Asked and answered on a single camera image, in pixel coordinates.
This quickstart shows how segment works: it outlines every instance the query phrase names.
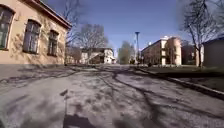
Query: white building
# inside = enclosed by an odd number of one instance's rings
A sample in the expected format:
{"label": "white building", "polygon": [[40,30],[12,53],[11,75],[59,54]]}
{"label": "white building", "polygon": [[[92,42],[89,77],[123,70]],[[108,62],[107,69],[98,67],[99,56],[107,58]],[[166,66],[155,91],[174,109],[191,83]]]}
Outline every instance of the white building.
{"label": "white building", "polygon": [[82,64],[113,64],[115,60],[114,52],[111,48],[82,49]]}

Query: yellow building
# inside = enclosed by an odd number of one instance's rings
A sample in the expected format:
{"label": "yellow building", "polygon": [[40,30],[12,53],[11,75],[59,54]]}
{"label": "yellow building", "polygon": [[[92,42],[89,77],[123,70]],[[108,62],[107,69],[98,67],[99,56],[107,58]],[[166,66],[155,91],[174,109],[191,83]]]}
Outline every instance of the yellow building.
{"label": "yellow building", "polygon": [[164,37],[141,51],[144,63],[155,65],[181,65],[181,40]]}
{"label": "yellow building", "polygon": [[1,0],[0,64],[64,64],[70,28],[40,0]]}

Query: house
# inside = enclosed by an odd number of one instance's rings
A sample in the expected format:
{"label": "house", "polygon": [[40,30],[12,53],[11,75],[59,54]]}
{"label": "house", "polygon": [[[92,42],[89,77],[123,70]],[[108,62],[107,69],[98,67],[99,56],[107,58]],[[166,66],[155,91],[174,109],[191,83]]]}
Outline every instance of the house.
{"label": "house", "polygon": [[113,64],[114,52],[111,48],[82,49],[81,63],[86,64]]}
{"label": "house", "polygon": [[144,63],[154,65],[181,65],[181,40],[178,37],[161,38],[141,51]]}
{"label": "house", "polygon": [[224,37],[210,40],[203,44],[204,63],[206,67],[224,67]]}
{"label": "house", "polygon": [[1,0],[0,64],[64,64],[71,27],[40,0]]}

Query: lamp post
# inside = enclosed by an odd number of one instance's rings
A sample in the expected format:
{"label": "lamp post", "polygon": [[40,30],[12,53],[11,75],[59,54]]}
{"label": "lamp post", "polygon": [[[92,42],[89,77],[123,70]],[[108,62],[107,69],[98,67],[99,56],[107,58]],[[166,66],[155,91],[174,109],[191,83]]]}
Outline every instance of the lamp post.
{"label": "lamp post", "polygon": [[137,65],[138,65],[138,61],[139,61],[139,44],[138,44],[138,35],[140,34],[140,32],[135,32],[136,35],[136,43],[137,43]]}

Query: window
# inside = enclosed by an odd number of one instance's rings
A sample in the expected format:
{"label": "window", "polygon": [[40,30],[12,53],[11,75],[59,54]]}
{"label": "window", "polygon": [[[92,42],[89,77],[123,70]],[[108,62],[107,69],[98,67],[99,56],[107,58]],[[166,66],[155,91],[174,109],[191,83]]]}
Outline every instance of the window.
{"label": "window", "polygon": [[7,49],[8,35],[14,13],[0,5],[0,49]]}
{"label": "window", "polygon": [[23,51],[28,53],[37,53],[38,38],[41,25],[33,20],[28,20],[23,43]]}
{"label": "window", "polygon": [[57,54],[57,42],[58,42],[58,33],[56,31],[51,30],[49,36],[49,44],[48,44],[48,55],[56,56]]}

